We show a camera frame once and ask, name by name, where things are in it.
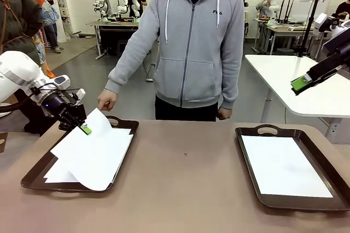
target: green object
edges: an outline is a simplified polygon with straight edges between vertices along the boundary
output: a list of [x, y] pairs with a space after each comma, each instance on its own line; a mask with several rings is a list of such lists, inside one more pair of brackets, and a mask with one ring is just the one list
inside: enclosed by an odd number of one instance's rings
[[81, 129], [84, 131], [84, 133], [86, 133], [87, 135], [91, 134], [92, 131], [90, 128], [88, 128], [87, 126], [82, 126]]
[[302, 76], [302, 77], [299, 77], [299, 78], [295, 79], [294, 81], [292, 81], [291, 85], [295, 91], [299, 91], [302, 88], [308, 86], [309, 83], [306, 83], [304, 80], [304, 76]]

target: brown table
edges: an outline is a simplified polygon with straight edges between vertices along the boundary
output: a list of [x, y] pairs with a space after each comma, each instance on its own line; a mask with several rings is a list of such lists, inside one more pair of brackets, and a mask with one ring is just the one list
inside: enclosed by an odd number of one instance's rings
[[[110, 193], [26, 190], [21, 178], [63, 134], [55, 126], [0, 173], [1, 232], [350, 232], [349, 213], [284, 212], [258, 203], [234, 133], [241, 126], [256, 125], [141, 121]], [[288, 127], [306, 131], [350, 183], [349, 164], [319, 131]]]

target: hoodie pocket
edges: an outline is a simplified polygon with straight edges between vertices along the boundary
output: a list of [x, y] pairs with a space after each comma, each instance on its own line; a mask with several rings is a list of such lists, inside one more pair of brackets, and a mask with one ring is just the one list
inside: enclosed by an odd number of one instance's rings
[[214, 63], [188, 61], [184, 100], [203, 100], [214, 96]]
[[170, 99], [180, 99], [184, 61], [160, 58], [154, 74], [154, 85], [160, 94]]

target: black pants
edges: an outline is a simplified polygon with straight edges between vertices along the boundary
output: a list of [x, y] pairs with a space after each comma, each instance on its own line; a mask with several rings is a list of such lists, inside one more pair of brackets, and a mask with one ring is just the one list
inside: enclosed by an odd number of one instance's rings
[[57, 25], [54, 23], [45, 27], [44, 30], [46, 38], [50, 43], [51, 49], [55, 49], [56, 47], [58, 47], [59, 43], [57, 42]]
[[217, 113], [218, 103], [200, 108], [181, 108], [173, 106], [157, 96], [155, 98], [156, 120], [215, 122]]

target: concrete floor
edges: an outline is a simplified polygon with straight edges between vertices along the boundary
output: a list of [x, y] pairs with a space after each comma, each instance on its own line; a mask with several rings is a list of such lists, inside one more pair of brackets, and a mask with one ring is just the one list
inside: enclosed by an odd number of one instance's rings
[[96, 38], [75, 38], [64, 43], [59, 43], [59, 45], [64, 48], [60, 54], [56, 54], [50, 48], [46, 48], [46, 60], [51, 70], [96, 46]]
[[[48, 55], [48, 61], [56, 75], [66, 74], [71, 78], [73, 88], [84, 88], [86, 96], [83, 103], [87, 113], [90, 113], [97, 106], [97, 97], [103, 90], [107, 81], [109, 72], [113, 69], [118, 61], [118, 57], [104, 56], [98, 61], [95, 60], [97, 51], [95, 48], [90, 48], [94, 45], [95, 39], [75, 39], [61, 46], [65, 46], [65, 50], [61, 55]], [[246, 42], [244, 45], [244, 54], [254, 54], [251, 50], [253, 44]], [[73, 58], [75, 50], [81, 54]], [[146, 68], [151, 61], [154, 60], [156, 51], [145, 60]], [[118, 102], [110, 112], [110, 115], [115, 115], [122, 119], [154, 119], [154, 99], [155, 89], [153, 83], [145, 81], [146, 73], [143, 66], [135, 72], [129, 82], [122, 88]], [[267, 86], [263, 80], [255, 73], [251, 66], [243, 59], [242, 70], [240, 73], [239, 82], [240, 94], [234, 105], [234, 115], [228, 121], [241, 123], [258, 123], [263, 112], [265, 96], [267, 94]], [[318, 118], [301, 117], [291, 114], [287, 111], [284, 118], [285, 107], [273, 97], [271, 103], [268, 122], [272, 124], [303, 124], [310, 125], [322, 133], [327, 130], [326, 125]], [[13, 112], [11, 115], [0, 119], [0, 131], [22, 132], [27, 119], [19, 112]], [[348, 146], [337, 145], [336, 148], [347, 155], [350, 159], [350, 150]]]

